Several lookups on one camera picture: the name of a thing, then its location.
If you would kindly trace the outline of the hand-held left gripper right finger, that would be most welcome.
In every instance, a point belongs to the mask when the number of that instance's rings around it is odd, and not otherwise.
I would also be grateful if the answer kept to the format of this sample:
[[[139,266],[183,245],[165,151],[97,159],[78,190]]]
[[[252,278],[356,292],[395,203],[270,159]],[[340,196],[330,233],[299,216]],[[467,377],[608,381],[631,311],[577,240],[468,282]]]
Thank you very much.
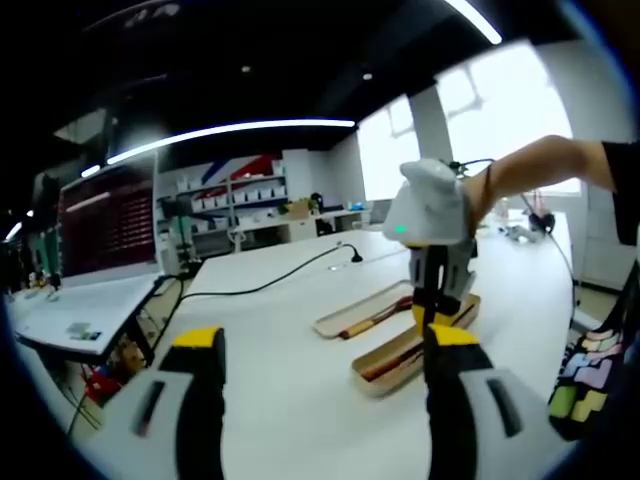
[[[556,451],[542,397],[468,331],[424,327],[431,479],[533,479]]]

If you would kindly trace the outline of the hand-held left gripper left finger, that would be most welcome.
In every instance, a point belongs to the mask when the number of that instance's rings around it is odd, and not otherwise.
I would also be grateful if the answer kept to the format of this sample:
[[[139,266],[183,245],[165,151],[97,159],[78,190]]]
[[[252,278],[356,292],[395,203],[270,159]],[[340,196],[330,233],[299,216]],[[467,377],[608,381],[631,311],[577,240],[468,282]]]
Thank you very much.
[[[222,479],[224,329],[177,336],[160,365],[108,403],[97,468],[108,479]]]

